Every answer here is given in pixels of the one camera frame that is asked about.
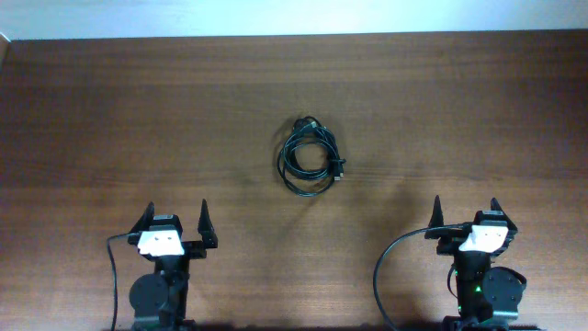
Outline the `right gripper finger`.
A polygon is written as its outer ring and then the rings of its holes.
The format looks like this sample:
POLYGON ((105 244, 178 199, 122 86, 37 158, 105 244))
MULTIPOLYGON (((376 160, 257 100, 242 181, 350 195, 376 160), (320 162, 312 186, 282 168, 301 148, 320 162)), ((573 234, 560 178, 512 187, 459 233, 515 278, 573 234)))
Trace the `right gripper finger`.
POLYGON ((499 201, 496 198, 492 198, 490 202, 491 217, 495 221, 504 221, 510 231, 516 231, 517 227, 506 212, 501 207, 499 201))
POLYGON ((433 211, 432 211, 430 221, 428 223, 428 227, 429 228, 436 228, 436 227, 441 227, 444 225, 445 225, 445 222, 444 222, 444 216, 443 216, 443 212, 442 212, 442 205, 441 205, 440 197, 438 195, 436 195, 435 200, 434 200, 433 211))

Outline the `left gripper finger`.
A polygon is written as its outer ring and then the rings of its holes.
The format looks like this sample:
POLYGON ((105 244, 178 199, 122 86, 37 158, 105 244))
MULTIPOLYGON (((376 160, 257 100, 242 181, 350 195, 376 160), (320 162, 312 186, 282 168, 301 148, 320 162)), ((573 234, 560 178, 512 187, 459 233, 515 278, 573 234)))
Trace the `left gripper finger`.
POLYGON ((131 227, 130 234, 148 231, 154 218, 154 203, 150 201, 140 219, 131 227))
POLYGON ((202 200, 201 204, 201 211, 198 219, 198 233, 201 235, 203 245, 206 248, 218 247, 218 236, 212 225, 206 200, 202 200))

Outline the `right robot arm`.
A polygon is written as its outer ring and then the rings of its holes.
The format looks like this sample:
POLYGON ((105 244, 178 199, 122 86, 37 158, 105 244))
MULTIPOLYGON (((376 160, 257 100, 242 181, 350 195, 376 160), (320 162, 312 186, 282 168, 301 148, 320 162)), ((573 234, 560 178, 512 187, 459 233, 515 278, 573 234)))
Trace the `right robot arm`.
POLYGON ((497 199, 491 199, 487 211, 477 211, 471 222, 451 227, 444 222, 440 199, 435 198, 424 237, 437 241, 439 256, 453 257, 447 280, 456 282, 452 294, 458 300, 458 315, 445 317, 442 330, 507 330, 518 318, 526 278, 511 268, 492 265, 517 233, 497 199))

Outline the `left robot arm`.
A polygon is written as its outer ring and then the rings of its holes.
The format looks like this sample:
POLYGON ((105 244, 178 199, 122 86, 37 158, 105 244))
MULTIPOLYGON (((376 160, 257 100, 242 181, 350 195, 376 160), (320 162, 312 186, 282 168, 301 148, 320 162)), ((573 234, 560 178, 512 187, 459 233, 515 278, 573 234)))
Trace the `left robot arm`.
POLYGON ((208 250, 218 247, 206 201, 201 202, 197 231, 198 240, 184 241, 179 217, 157 215, 152 202, 131 228, 128 243, 154 264, 153 272, 139 277, 130 288, 133 330, 198 329, 195 321, 187 319, 189 264, 206 258, 208 250))

